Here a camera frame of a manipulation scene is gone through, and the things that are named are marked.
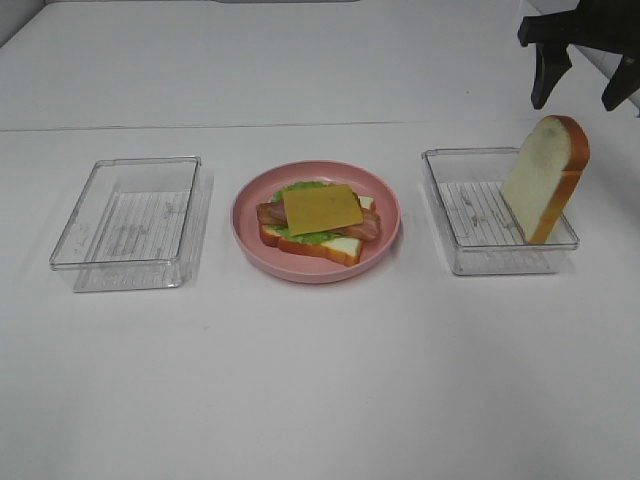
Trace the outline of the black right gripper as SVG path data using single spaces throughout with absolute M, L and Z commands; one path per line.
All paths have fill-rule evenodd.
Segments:
M 541 110 L 572 67 L 568 44 L 623 55 L 601 100 L 615 110 L 639 89 L 639 2 L 579 1 L 573 10 L 525 16 L 517 33 L 522 46 L 536 44 L 531 103 Z

